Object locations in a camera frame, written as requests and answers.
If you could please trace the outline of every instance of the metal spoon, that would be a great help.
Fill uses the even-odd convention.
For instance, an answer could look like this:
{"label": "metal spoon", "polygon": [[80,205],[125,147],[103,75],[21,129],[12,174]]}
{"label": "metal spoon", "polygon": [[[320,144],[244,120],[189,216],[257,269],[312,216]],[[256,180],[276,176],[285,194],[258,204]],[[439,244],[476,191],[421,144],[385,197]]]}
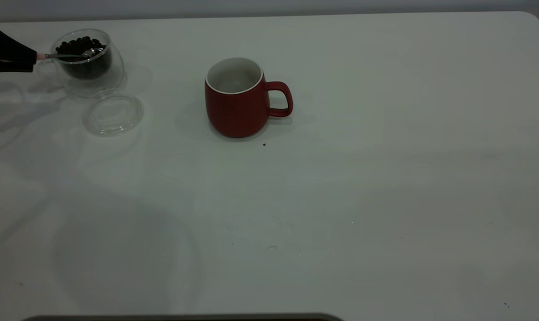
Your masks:
{"label": "metal spoon", "polygon": [[102,53],[104,51],[103,48],[91,48],[86,50],[81,55],[64,55],[59,53],[38,53],[37,54],[37,60],[44,60],[44,59],[56,59],[56,58],[91,58],[99,53]]}

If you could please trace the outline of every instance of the tabletop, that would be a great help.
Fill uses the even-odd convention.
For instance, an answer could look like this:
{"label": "tabletop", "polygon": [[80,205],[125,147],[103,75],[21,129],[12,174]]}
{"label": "tabletop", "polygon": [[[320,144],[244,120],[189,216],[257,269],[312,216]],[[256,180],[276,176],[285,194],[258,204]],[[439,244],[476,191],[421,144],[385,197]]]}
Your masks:
{"label": "tabletop", "polygon": [[[98,138],[80,100],[0,74],[0,320],[539,320],[534,16],[0,24],[38,51],[86,27],[145,116]],[[293,114],[218,134],[204,75],[227,57],[289,85]]]}

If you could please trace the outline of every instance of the white wall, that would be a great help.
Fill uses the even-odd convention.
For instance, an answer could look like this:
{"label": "white wall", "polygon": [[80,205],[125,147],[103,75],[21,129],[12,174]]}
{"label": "white wall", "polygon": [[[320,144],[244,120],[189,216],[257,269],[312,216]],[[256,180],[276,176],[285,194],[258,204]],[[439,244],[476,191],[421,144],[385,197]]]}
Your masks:
{"label": "white wall", "polygon": [[0,21],[521,10],[539,0],[0,0]]}

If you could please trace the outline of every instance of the mug handle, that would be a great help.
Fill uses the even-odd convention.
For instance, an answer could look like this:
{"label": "mug handle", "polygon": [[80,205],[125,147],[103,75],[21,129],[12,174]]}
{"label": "mug handle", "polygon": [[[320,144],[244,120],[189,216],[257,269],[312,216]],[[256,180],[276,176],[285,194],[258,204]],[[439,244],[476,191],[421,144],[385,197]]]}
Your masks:
{"label": "mug handle", "polygon": [[291,97],[290,88],[287,87],[285,83],[281,81],[272,81],[265,84],[265,89],[267,91],[278,90],[281,91],[287,99],[287,109],[276,109],[270,108],[269,115],[273,117],[287,117],[291,115],[291,112],[294,111],[294,100]]}

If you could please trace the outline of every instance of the black sleeve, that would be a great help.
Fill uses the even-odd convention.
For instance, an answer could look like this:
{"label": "black sleeve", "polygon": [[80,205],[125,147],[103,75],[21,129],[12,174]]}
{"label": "black sleeve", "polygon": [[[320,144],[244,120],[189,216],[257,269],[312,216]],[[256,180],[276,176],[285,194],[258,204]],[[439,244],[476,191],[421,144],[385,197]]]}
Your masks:
{"label": "black sleeve", "polygon": [[22,45],[0,31],[0,73],[5,71],[31,73],[36,59],[35,50]]}

